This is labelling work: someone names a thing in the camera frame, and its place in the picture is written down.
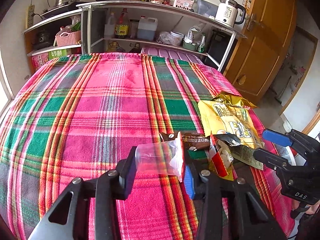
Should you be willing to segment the person's right hand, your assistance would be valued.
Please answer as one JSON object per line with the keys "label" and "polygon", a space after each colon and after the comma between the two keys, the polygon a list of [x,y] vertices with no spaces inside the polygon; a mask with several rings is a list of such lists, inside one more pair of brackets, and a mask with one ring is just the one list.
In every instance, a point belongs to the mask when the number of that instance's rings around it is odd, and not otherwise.
{"label": "person's right hand", "polygon": [[[298,208],[299,204],[300,204],[299,201],[292,200],[292,209],[295,210],[296,208]],[[314,214],[317,211],[319,204],[320,204],[320,200],[315,205],[312,205],[312,206],[308,205],[309,208],[306,210],[305,213],[308,215]]]}

